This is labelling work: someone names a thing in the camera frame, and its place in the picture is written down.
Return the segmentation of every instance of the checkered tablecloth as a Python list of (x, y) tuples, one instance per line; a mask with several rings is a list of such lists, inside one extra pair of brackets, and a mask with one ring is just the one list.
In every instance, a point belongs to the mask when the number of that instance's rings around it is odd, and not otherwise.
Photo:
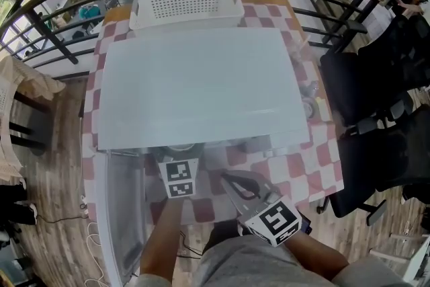
[[(237, 216), (235, 207), (220, 184), (220, 174), (225, 169), (260, 172), (296, 204), (315, 201), (343, 189), (335, 124), (327, 95), (312, 58), (312, 50), (307, 44), (303, 46), (306, 38), (290, 4), (287, 0), (243, 0), (243, 3), (245, 17), (240, 26), (279, 28), (288, 52), (296, 57), (293, 66), (303, 100), (312, 103), (315, 108), (313, 117), (308, 120), (310, 142), (289, 146), (269, 158), (258, 150), (246, 153), (241, 146), (206, 147), (199, 164), (197, 194), (184, 202), (183, 224), (218, 222)], [(97, 152), (101, 79), (109, 44), (134, 37), (134, 32), (128, 28), (129, 17), (129, 7), (113, 9), (106, 14), (88, 78), (82, 154), (85, 193), (89, 216), (93, 220), (97, 218), (95, 171), (106, 169), (105, 155)], [(160, 214), (166, 193), (151, 155), (145, 157), (144, 167), (151, 221)]]

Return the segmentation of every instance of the table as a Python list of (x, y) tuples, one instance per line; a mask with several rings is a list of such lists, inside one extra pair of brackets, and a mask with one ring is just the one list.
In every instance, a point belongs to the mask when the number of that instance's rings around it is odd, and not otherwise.
[(24, 134), (30, 133), (29, 128), (9, 124), (13, 99), (42, 112), (46, 110), (45, 106), (17, 93), (18, 86), (21, 92), (29, 93), (32, 97), (42, 96), (48, 100), (54, 97), (54, 93), (65, 88), (64, 83), (43, 75), (12, 56), (6, 56), (0, 60), (0, 178), (7, 181), (10, 177), (22, 177), (19, 173), (22, 165), (13, 152), (12, 144), (30, 147), (31, 144), (36, 143), (10, 135), (9, 129), (18, 130)]
[(406, 282), (411, 283), (419, 268), (424, 260), (424, 257), (427, 253), (427, 249), (430, 244), (430, 236), (429, 235), (421, 235), (421, 236), (413, 236), (413, 235), (396, 235), (391, 233), (391, 239), (400, 239), (402, 241), (416, 241), (416, 250), (413, 251), (413, 254), (410, 257), (393, 255), (390, 253), (386, 253), (383, 251), (378, 251), (375, 249), (370, 249), (369, 253), (376, 257), (381, 257), (384, 259), (389, 259), (391, 261), (396, 261), (399, 263), (405, 263), (406, 267), (402, 274), (402, 279)]
[[(242, 0), (245, 17), (239, 26), (279, 28), (293, 56), (306, 40), (288, 0)], [(89, 217), (95, 211), (95, 171), (105, 171), (105, 154), (97, 152), (101, 79), (110, 42), (135, 37), (130, 31), (130, 6), (117, 7), (106, 13), (95, 45), (83, 118), (83, 178)], [(313, 102), (315, 114), (308, 120), (311, 141), (290, 146), (286, 152), (268, 157), (263, 151), (245, 153), (239, 146), (205, 147), (197, 178), (197, 194), (184, 202), (183, 224), (218, 222), (237, 217), (237, 211), (220, 185), (224, 169), (244, 169), (262, 173), (289, 195), (295, 204), (307, 204), (343, 189), (341, 162), (337, 150), (335, 124), (312, 50), (305, 44), (301, 61), (293, 62), (303, 98)], [(152, 220), (163, 207), (164, 185), (159, 179), (152, 155), (145, 156), (145, 187)]]

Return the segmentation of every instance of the white panel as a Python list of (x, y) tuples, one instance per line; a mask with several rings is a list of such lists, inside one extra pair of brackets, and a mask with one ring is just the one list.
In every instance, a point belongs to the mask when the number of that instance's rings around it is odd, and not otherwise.
[(114, 42), (102, 81), (99, 148), (308, 133), (274, 28), (225, 28)]

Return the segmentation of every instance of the black office chair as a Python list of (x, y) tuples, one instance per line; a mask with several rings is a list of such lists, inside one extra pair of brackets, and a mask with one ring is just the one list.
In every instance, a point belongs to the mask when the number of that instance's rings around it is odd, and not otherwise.
[(81, 30), (77, 30), (76, 32), (73, 33), (72, 40), (76, 40), (76, 39), (82, 38), (84, 36), (85, 36), (85, 34)]
[(371, 212), (371, 225), (386, 208), (385, 201), (377, 207), (363, 205), (376, 190), (430, 183), (430, 106), (421, 106), (393, 127), (342, 138), (338, 147), (345, 188), (329, 196), (333, 211), (342, 218), (357, 208), (364, 209)]
[(327, 95), (346, 125), (357, 124), (398, 102), (399, 93), (404, 91), (400, 60), (406, 49), (407, 22), (404, 16), (397, 16), (358, 54), (334, 53), (321, 58)]
[(422, 15), (414, 15), (406, 24), (406, 47), (401, 58), (403, 83), (414, 89), (430, 84), (430, 26)]

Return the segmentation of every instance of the cable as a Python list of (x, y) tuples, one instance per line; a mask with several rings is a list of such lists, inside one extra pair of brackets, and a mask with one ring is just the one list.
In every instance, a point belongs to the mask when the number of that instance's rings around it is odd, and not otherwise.
[(180, 257), (180, 258), (200, 259), (200, 257), (182, 256), (182, 255), (178, 255), (178, 257)]
[(203, 256), (203, 254), (202, 254), (202, 252), (200, 250), (193, 249), (192, 247), (189, 247), (188, 245), (185, 244), (185, 238), (186, 238), (186, 236), (185, 236), (184, 232), (181, 231), (180, 235), (182, 237), (182, 246), (183, 247), (185, 247), (186, 249), (190, 250), (192, 253), (195, 253), (196, 255)]
[[(79, 153), (82, 155), (82, 118), (79, 118)], [(80, 189), (81, 189), (81, 184), (82, 184), (82, 174), (83, 174), (83, 169), (82, 169), (82, 159), (81, 160), (81, 164), (79, 166), (79, 179), (78, 179), (78, 183), (77, 183), (77, 187), (76, 187), (76, 191), (75, 193), (77, 193)]]
[(93, 244), (94, 244), (94, 245), (97, 245), (98, 247), (101, 247), (101, 244), (100, 244), (100, 243), (98, 243), (98, 242), (96, 242), (96, 241), (93, 239), (93, 236), (98, 236), (99, 234), (98, 234), (98, 233), (91, 233), (91, 234), (89, 233), (89, 227), (90, 227), (91, 225), (93, 225), (93, 224), (97, 224), (97, 223), (96, 223), (96, 222), (90, 222), (90, 223), (88, 224), (88, 226), (87, 226), (87, 233), (88, 233), (88, 235), (87, 235), (87, 238), (86, 238), (86, 240), (85, 240), (85, 243), (87, 244), (87, 248), (88, 248), (88, 251), (89, 251), (90, 255), (92, 256), (92, 258), (93, 258), (93, 260), (94, 260), (95, 264), (97, 265), (97, 267), (99, 268), (99, 270), (100, 270), (100, 272), (101, 272), (101, 276), (100, 276), (98, 279), (86, 279), (86, 280), (84, 281), (84, 285), (85, 285), (85, 287), (88, 287), (87, 283), (88, 283), (89, 281), (96, 281), (96, 282), (98, 282), (99, 287), (102, 287), (102, 286), (104, 286), (104, 287), (110, 287), (108, 284), (105, 284), (104, 282), (100, 281), (102, 278), (104, 278), (105, 273), (103, 272), (103, 270), (102, 270), (102, 268), (100, 267), (99, 263), (98, 263), (98, 262), (97, 262), (97, 260), (95, 259), (93, 252), (92, 252), (92, 251), (91, 251), (91, 249), (89, 248), (88, 239), (91, 239), (91, 241), (93, 242)]
[(47, 222), (48, 224), (56, 224), (56, 223), (58, 223), (60, 221), (64, 221), (64, 220), (88, 219), (88, 216), (75, 216), (73, 218), (61, 218), (58, 220), (49, 221), (49, 220), (46, 220), (42, 215), (38, 214), (37, 218), (41, 218), (44, 222)]

